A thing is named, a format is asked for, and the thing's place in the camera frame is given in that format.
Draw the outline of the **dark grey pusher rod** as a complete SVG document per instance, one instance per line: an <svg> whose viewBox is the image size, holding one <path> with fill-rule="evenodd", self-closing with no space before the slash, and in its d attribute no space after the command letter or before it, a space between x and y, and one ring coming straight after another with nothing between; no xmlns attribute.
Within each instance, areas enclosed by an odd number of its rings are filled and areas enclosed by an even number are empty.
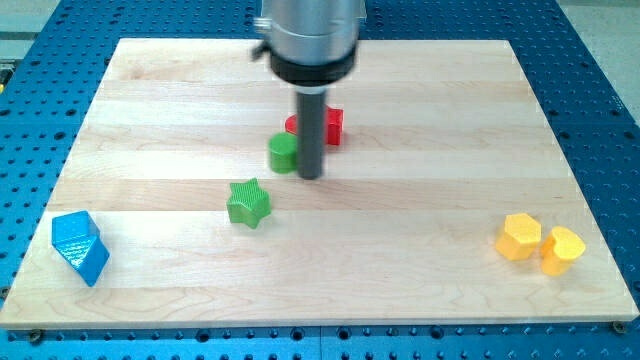
<svg viewBox="0 0 640 360"><path fill-rule="evenodd" d="M323 172L326 90L299 89L296 92L297 172L306 180Z"/></svg>

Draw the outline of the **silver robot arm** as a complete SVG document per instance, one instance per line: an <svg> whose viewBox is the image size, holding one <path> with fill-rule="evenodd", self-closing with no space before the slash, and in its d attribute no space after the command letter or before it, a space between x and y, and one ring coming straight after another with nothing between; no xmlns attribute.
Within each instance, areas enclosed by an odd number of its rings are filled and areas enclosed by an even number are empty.
<svg viewBox="0 0 640 360"><path fill-rule="evenodd" d="M322 176L328 86L346 77L356 60L363 0L270 0L253 20L261 42L256 61L268 56L275 76L295 88L297 173Z"/></svg>

